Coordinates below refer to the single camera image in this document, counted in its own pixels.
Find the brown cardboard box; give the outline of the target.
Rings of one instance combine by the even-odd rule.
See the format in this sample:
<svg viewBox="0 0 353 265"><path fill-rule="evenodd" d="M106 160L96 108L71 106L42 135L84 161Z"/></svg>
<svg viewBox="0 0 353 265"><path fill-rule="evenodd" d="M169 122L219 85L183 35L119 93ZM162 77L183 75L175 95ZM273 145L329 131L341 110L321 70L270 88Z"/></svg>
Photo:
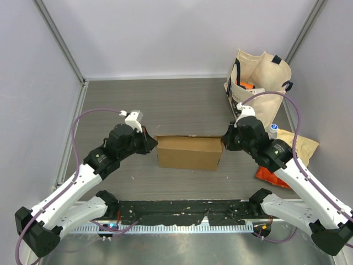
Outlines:
<svg viewBox="0 0 353 265"><path fill-rule="evenodd" d="M223 144L220 136L158 135L158 165L163 168L215 171Z"/></svg>

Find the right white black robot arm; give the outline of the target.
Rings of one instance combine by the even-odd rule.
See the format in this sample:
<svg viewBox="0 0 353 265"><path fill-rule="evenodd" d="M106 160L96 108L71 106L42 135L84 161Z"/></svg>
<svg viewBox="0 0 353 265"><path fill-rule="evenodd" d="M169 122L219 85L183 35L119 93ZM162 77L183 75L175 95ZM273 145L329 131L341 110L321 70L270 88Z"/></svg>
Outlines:
<svg viewBox="0 0 353 265"><path fill-rule="evenodd" d="M260 120L247 116L233 121L221 138L229 151L244 151L288 184L305 202L302 207L279 198L267 189L259 189L249 201L255 218L265 214L280 218L307 233L325 253L336 256L352 239L352 209L335 197L316 179L290 145L272 140Z"/></svg>

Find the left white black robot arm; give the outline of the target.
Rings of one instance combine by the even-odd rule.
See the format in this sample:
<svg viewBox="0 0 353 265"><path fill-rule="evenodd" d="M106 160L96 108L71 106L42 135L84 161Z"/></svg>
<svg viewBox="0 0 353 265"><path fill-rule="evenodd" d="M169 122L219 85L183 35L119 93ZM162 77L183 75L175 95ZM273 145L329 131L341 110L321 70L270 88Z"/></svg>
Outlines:
<svg viewBox="0 0 353 265"><path fill-rule="evenodd" d="M31 209L17 210L15 223L20 240L42 258L85 222L97 218L112 220L118 212L118 200L105 190L80 206L75 206L75 202L116 171L122 160L133 154L146 155L157 145L144 126L136 129L126 124L116 125L63 185Z"/></svg>

